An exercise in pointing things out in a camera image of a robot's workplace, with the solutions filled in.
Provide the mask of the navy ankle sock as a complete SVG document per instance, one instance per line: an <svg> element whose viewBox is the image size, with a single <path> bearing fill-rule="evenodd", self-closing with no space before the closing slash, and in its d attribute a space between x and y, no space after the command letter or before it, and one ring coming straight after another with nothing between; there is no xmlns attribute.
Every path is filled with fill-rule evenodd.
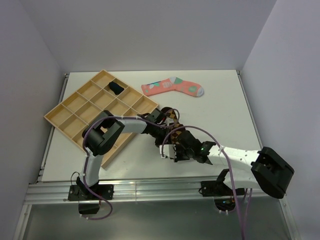
<svg viewBox="0 0 320 240"><path fill-rule="evenodd" d="M118 83L111 81L108 84L109 89L117 96L119 94L121 94L125 89L119 85Z"/></svg>

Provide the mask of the brown orange argyle sock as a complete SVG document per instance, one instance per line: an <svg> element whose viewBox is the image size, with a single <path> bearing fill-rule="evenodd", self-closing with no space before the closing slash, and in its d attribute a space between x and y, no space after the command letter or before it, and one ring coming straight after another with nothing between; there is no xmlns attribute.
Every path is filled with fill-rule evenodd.
<svg viewBox="0 0 320 240"><path fill-rule="evenodd" d="M166 120L168 120L168 124L172 125L170 130L174 130L174 129L181 127L180 129L173 132L169 137L171 144L179 145L180 143L178 141L178 137L180 136L180 134L183 131L186 130L185 128L182 128L183 125L179 122L179 119L180 119L179 111L177 109L173 109L173 108L167 106L167 107L163 107L161 109L161 112L163 112L164 115L167 117Z"/></svg>

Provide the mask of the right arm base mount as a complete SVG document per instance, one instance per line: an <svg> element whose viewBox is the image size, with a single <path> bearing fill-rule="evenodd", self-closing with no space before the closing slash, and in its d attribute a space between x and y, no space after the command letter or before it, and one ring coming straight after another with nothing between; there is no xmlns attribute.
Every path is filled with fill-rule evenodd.
<svg viewBox="0 0 320 240"><path fill-rule="evenodd" d="M225 213L236 210L232 187L224 183L228 173L229 169L223 169L216 180L201 181L198 190L202 197L213 197L215 207Z"/></svg>

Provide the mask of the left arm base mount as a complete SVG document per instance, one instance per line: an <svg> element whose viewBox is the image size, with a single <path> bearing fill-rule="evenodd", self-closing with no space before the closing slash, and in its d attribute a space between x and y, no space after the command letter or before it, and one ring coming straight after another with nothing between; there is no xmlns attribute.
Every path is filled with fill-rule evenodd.
<svg viewBox="0 0 320 240"><path fill-rule="evenodd" d="M79 202L78 212L81 217L87 220L97 221L106 219L112 214L113 206L109 200L113 199L113 184L99 184L99 182L97 182L93 186L86 187L81 181L80 174L77 171L71 175L70 183L67 200L69 202ZM99 212L102 202L109 205L109 213L104 216L94 217L94 215Z"/></svg>

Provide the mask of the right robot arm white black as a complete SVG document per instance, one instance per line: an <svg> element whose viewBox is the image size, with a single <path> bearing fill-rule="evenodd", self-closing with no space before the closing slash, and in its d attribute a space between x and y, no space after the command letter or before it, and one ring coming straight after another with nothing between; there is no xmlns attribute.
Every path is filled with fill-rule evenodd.
<svg viewBox="0 0 320 240"><path fill-rule="evenodd" d="M218 146L215 141L200 142L188 130L177 137L186 157L201 164L224 167L216 183L222 195L236 189L260 189L270 197L285 196L294 169L270 147L261 150L243 150Z"/></svg>

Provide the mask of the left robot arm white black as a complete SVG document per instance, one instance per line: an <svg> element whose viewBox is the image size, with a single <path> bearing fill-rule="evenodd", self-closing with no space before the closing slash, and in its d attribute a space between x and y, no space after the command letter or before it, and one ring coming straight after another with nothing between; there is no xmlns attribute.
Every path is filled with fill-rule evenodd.
<svg viewBox="0 0 320 240"><path fill-rule="evenodd" d="M79 194L91 200L98 193L99 171L106 155L122 134L146 134L155 139L159 147L168 133L165 120L169 117L170 107L156 108L151 113L135 116L115 116L104 110L82 132L82 148L86 152L82 176L76 180Z"/></svg>

